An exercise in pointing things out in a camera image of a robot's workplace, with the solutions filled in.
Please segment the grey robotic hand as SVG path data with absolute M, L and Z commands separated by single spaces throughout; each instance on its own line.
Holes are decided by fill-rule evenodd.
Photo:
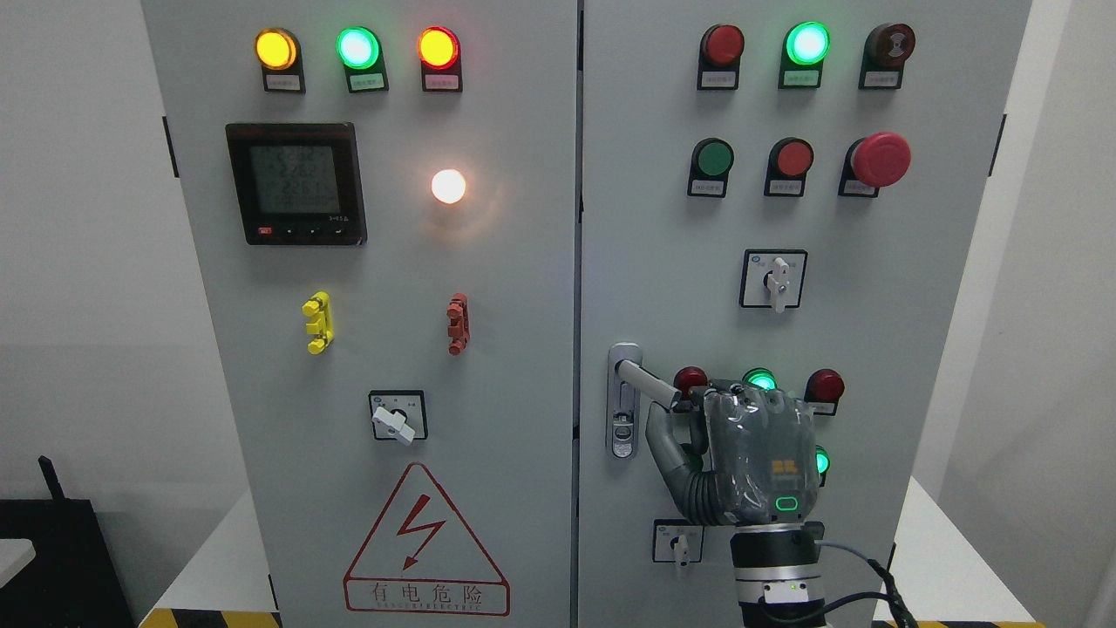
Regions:
M 682 516 L 693 524 L 802 523 L 820 492 L 812 410 L 779 389 L 713 380 L 693 390 L 692 425 L 705 433 L 712 468 L 698 468 L 674 438 L 668 410 L 650 403 L 647 447 Z

